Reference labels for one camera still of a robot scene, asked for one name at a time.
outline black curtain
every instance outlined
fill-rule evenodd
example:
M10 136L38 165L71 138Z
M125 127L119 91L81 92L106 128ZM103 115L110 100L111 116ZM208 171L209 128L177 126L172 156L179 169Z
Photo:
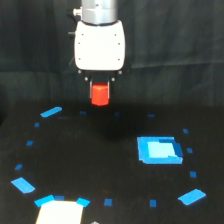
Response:
M224 105L224 1L118 0L125 74L113 102ZM19 100L87 102L77 75L74 22L81 0L0 2L0 116Z

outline blue tape marker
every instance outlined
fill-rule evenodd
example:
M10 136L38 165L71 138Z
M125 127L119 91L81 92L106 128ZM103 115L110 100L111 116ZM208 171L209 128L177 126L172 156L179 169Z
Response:
M109 199L109 198L105 199L104 205L105 206L112 206L112 199Z
M189 134L188 129L183 129L184 134Z
M35 127L35 128L39 128L39 127L40 127L40 123L35 123L35 124L34 124L34 127Z
M201 198L204 198L206 196L205 193L202 191L195 189L181 197L178 198L178 200L182 201L185 205L190 205L196 201L198 201Z
M36 204L37 207L41 207L43 204L50 202L50 201L54 201L53 195L49 195L47 197L38 199L38 200L34 201L34 203Z
M54 196L54 199L56 201L64 201L65 200L65 196Z
M155 114L148 114L148 117L155 117Z
M187 148L187 152L188 152L188 153L193 153L192 148Z
M197 178L197 173L195 171L191 171L190 176L193 178Z
M83 199L83 198L79 198L79 199L76 201L76 203L79 204L79 205L82 205L83 207L86 207L86 206L90 203L90 201L85 200L85 199Z
M49 117L49 116L51 116L51 115L53 115L53 114L56 114L56 113L58 113L59 111L62 111L62 108L61 107L55 107L55 108L53 108L53 109L51 109L51 110L48 110L48 111L46 111L46 112L44 112L44 113L42 113L42 114L40 114L42 117Z
M159 143L176 143L173 139L159 139Z
M175 151L175 155L182 157L183 152L179 143L173 143L173 148Z
M15 167L15 170L20 170L22 168L22 164L18 164L16 167Z
M161 140L173 140L174 137L139 137L139 160L146 164L182 164L183 158L168 156L167 158L150 158L148 142L160 142Z
M80 115L87 115L86 111L80 111Z
M150 200L150 203L149 203L150 207L156 207L156 200Z
M24 180L22 177L11 181L11 183L15 187L17 187L20 191L22 191L24 194L30 193L35 190L35 188L31 184L29 184L26 180Z
M27 145L27 146L31 146L31 145L33 145L33 141L28 141L28 142L26 143L26 145Z

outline black table surface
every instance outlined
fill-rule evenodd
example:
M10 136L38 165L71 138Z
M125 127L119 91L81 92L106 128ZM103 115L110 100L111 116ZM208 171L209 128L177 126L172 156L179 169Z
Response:
M40 116L54 106L63 110ZM141 136L175 137L183 164L139 161ZM32 146L26 146L29 140ZM222 108L19 103L0 128L0 223L35 223L39 208L34 201L48 195L90 200L82 224L223 223L223 160ZM23 165L20 171L15 171L17 164ZM35 190L20 192L11 183L19 177ZM194 189L206 197L189 206L177 199ZM113 199L112 207L104 206L105 198ZM156 208L150 208L151 199Z

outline red block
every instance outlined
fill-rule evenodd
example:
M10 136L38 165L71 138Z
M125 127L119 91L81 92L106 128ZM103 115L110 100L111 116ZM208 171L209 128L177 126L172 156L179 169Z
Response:
M92 104L105 106L109 104L109 87L107 84L94 84L92 86Z

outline black background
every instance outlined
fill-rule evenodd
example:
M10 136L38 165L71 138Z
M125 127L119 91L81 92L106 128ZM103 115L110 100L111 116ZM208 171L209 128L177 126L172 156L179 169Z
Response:
M222 223L224 196L223 110L203 107L89 107L18 104L0 129L0 223L35 223L34 201L63 195L90 200L82 224ZM80 115L86 110L87 115ZM154 113L155 118L147 117ZM40 122L39 128L34 124ZM137 137L174 136L182 165L148 165L138 160ZM32 146L26 146L33 140ZM15 171L22 164L20 171ZM190 177L197 172L197 178ZM23 177L35 187L23 194L11 184ZM194 189L206 198L185 206L177 198ZM112 198L113 206L104 207ZM150 208L149 201L157 200Z
M88 102L69 62L77 0L0 2L0 117L20 100ZM119 0L125 74L114 103L224 105L222 0Z

